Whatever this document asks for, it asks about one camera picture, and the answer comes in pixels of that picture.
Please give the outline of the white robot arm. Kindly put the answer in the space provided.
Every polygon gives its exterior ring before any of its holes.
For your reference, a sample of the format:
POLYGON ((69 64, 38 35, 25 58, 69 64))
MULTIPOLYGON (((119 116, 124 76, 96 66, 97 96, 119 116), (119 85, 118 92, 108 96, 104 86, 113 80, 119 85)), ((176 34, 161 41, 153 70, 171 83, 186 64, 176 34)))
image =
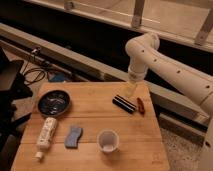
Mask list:
POLYGON ((197 171, 213 171, 213 77, 163 55, 158 51, 159 46, 160 40, 155 33, 145 33, 127 41, 128 80, 141 81, 151 69, 211 117, 197 171))

